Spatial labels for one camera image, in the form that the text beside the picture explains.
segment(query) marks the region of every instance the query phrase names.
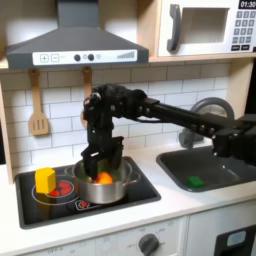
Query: green object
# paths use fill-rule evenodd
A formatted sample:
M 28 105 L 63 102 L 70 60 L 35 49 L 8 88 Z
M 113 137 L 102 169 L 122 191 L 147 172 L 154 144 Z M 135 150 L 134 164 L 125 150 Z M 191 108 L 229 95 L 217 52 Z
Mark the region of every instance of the green object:
M 205 183 L 198 176 L 191 176 L 188 178 L 188 186 L 190 188 L 202 188 L 205 186 Z

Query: faucet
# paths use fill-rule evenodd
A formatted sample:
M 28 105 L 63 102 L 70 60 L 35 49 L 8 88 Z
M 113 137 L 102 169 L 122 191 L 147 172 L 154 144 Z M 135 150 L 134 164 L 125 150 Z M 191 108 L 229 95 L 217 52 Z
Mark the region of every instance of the faucet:
M 198 101 L 192 108 L 191 111 L 193 112 L 199 112 L 203 107 L 209 106 L 209 105 L 217 105 L 222 107 L 227 114 L 227 117 L 230 119 L 235 119 L 234 111 L 231 107 L 231 105 L 221 99 L 221 98 L 205 98 L 200 101 Z M 204 137 L 201 135 L 196 134 L 195 132 L 192 132 L 191 130 L 185 128 L 183 131 L 179 134 L 179 142 L 181 147 L 187 148 L 187 149 L 193 149 L 194 142 L 203 141 Z

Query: wooden utensil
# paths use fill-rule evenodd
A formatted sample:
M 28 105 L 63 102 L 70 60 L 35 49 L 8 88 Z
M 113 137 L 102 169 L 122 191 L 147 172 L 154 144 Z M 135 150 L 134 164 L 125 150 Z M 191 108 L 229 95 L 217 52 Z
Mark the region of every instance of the wooden utensil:
M 92 69 L 86 67 L 83 69 L 84 76 L 84 98 L 89 97 L 92 93 Z M 83 119 L 83 111 L 81 112 L 80 119 L 84 128 L 87 128 L 87 121 Z
M 30 70 L 29 76 L 32 84 L 32 98 L 34 113 L 29 120 L 29 129 L 32 135 L 42 135 L 49 132 L 49 124 L 46 116 L 42 113 L 41 97 L 39 88 L 39 70 Z

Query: range hood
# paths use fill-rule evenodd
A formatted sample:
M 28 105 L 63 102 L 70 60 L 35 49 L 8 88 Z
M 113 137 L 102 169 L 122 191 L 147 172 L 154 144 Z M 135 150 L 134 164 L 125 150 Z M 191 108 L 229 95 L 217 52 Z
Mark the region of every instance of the range hood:
M 99 28 L 98 0 L 58 0 L 58 29 L 6 49 L 10 69 L 147 63 L 148 50 Z

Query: white tile backsplash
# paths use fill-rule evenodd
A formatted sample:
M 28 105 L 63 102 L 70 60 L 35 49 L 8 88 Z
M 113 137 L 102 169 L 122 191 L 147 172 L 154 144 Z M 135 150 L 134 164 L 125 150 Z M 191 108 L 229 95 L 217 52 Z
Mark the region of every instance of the white tile backsplash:
M 122 84 L 131 90 L 143 90 L 162 103 L 189 110 L 200 99 L 226 97 L 229 65 L 227 61 L 101 65 L 93 68 L 93 84 Z M 45 136 L 34 137 L 29 132 L 33 106 L 28 74 L 5 72 L 0 74 L 0 81 L 14 167 L 42 164 L 53 159 L 65 158 L 73 162 L 81 159 L 80 154 L 88 144 L 87 130 L 80 121 L 84 100 L 80 69 L 41 72 L 42 108 L 50 124 L 50 134 Z M 222 114 L 222 110 L 214 106 L 207 111 L 213 110 Z M 137 123 L 125 118 L 113 118 L 113 123 L 113 136 L 125 137 L 125 149 L 176 143 L 182 130 L 174 124 Z
M 182 90 L 182 80 L 160 81 L 149 83 L 149 95 L 180 93 Z
M 51 104 L 51 118 L 77 116 L 83 110 L 83 102 Z
M 206 64 L 202 65 L 201 77 L 229 76 L 230 64 Z
M 82 71 L 48 72 L 49 87 L 82 86 L 84 83 Z
M 11 154 L 12 167 L 29 166 L 31 162 L 30 152 Z
M 208 92 L 199 92 L 197 96 L 197 101 L 209 98 L 209 97 L 217 97 L 221 99 L 226 99 L 227 90 L 216 90 L 216 91 L 208 91 Z
M 51 119 L 49 120 L 49 122 L 50 122 L 51 133 L 72 131 L 72 121 L 70 117 Z
M 22 89 L 31 89 L 31 81 L 28 73 L 10 73 L 0 74 L 0 81 L 3 91 L 16 91 Z M 47 88 L 47 73 L 41 72 L 39 85 L 41 88 Z
M 85 130 L 84 126 L 82 125 L 80 116 L 72 117 L 72 128 L 73 131 Z
M 92 83 L 102 85 L 106 83 L 130 83 L 130 69 L 101 69 L 94 70 Z
M 192 105 L 196 103 L 196 92 L 191 93 L 180 93 L 180 94 L 168 94 L 165 96 L 165 104 L 171 106 L 182 106 L 182 105 Z
M 183 83 L 183 92 L 199 92 L 214 89 L 214 78 L 209 79 L 191 79 L 185 80 Z
M 200 65 L 168 67 L 167 80 L 196 79 L 200 77 Z
M 129 126 L 129 137 L 162 133 L 163 124 L 132 124 Z
M 177 142 L 177 132 L 146 136 L 146 147 L 154 147 Z
M 229 77 L 217 77 L 215 79 L 215 90 L 228 89 Z
M 24 90 L 4 91 L 3 97 L 5 107 L 26 106 L 26 95 Z
M 24 138 L 9 139 L 11 153 L 45 149 L 52 147 L 50 135 L 31 136 Z
M 166 80 L 166 67 L 132 68 L 131 82 L 163 81 Z
M 32 151 L 32 164 L 46 164 L 73 158 L 72 146 Z
M 70 102 L 70 88 L 51 88 L 41 90 L 42 104 Z M 27 105 L 32 105 L 32 91 L 26 91 Z
M 28 122 L 7 124 L 7 131 L 10 139 L 29 136 Z
M 73 131 L 52 134 L 53 147 L 63 147 L 87 143 L 87 131 Z

